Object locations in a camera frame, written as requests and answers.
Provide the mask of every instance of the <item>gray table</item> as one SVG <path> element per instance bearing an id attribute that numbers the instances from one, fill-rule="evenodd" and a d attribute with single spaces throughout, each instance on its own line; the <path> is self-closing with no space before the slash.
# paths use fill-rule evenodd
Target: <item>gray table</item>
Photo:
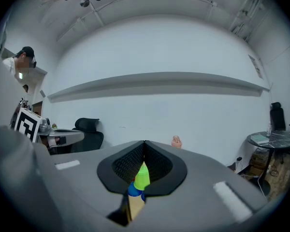
<path id="1" fill-rule="evenodd" d="M 270 141 L 268 143 L 264 143 L 264 144 L 257 144 L 256 142 L 252 141 L 251 136 L 258 135 L 258 134 L 269 138 Z M 290 131 L 285 131 L 285 130 L 278 130 L 277 131 L 277 130 L 275 130 L 271 133 L 270 136 L 266 135 L 266 131 L 261 131 L 261 132 L 257 132 L 257 133 L 249 135 L 246 140 L 254 146 L 269 149 L 269 157 L 267 159 L 265 169 L 264 169 L 264 171 L 259 179 L 259 184 L 262 188 L 262 191 L 265 195 L 267 195 L 271 190 L 271 186 L 265 180 L 266 170 L 269 167 L 270 160 L 272 158 L 272 155 L 273 155 L 275 149 L 276 150 L 288 150 L 288 151 L 290 151 Z M 251 179 L 251 182 L 254 185 L 256 185 L 257 187 L 259 187 L 258 179 L 253 178 L 253 179 Z"/>

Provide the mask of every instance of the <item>table leg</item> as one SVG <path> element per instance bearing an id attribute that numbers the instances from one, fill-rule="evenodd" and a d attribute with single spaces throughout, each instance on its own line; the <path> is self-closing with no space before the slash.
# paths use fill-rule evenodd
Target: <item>table leg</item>
<path id="1" fill-rule="evenodd" d="M 263 193 L 264 193 L 265 196 L 267 194 L 269 194 L 270 193 L 270 190 L 271 190 L 271 185 L 265 180 L 265 176 L 266 176 L 266 171 L 267 171 L 267 169 L 268 169 L 268 167 L 270 165 L 270 161 L 271 161 L 273 152 L 274 152 L 273 150 L 269 149 L 269 157 L 267 159 L 265 169 L 264 169 L 264 171 L 263 171 L 260 179 L 259 178 L 252 178 L 252 179 L 250 179 L 250 182 L 252 184 L 254 184 L 257 188 L 260 188 L 260 186 L 261 186 L 261 189 L 262 189 L 262 191 L 263 191 Z"/>

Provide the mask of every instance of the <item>qr code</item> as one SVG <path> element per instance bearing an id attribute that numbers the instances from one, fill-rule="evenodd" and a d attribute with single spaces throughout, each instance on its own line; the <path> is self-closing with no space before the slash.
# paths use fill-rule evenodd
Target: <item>qr code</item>
<path id="1" fill-rule="evenodd" d="M 16 130 L 26 135 L 32 141 L 35 139 L 35 129 L 38 121 L 34 120 L 25 113 L 20 112 Z"/>

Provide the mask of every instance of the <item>notebook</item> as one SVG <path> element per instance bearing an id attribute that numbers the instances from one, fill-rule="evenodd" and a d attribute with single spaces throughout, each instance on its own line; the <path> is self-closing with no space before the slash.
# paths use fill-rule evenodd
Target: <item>notebook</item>
<path id="1" fill-rule="evenodd" d="M 257 143 L 257 144 L 265 144 L 265 143 L 268 143 L 268 142 L 270 141 L 269 138 L 264 137 L 264 136 L 262 136 L 262 135 L 260 135 L 260 134 L 258 134 L 258 135 L 253 135 L 253 136 L 251 136 L 250 138 L 251 138 L 252 141 L 254 141 L 254 142 Z"/>

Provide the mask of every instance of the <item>black office chair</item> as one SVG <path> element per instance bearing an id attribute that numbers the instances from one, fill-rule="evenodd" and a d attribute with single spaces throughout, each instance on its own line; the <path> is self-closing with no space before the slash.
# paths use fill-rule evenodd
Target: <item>black office chair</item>
<path id="1" fill-rule="evenodd" d="M 79 118 L 75 122 L 75 128 L 72 130 L 83 131 L 85 137 L 82 141 L 75 144 L 58 147 L 57 154 L 76 153 L 100 149 L 104 135 L 102 132 L 97 131 L 98 118 Z"/>
<path id="2" fill-rule="evenodd" d="M 285 123 L 285 117 L 284 117 L 284 110 L 281 108 L 281 104 L 279 102 L 274 102 L 271 105 L 272 105 L 272 109 L 270 111 L 270 115 L 271 115 L 272 123 L 274 126 L 274 130 L 285 131 L 286 123 Z M 281 153 L 281 161 L 280 161 L 281 164 L 284 163 L 283 153 L 290 155 L 290 152 L 283 151 Z"/>

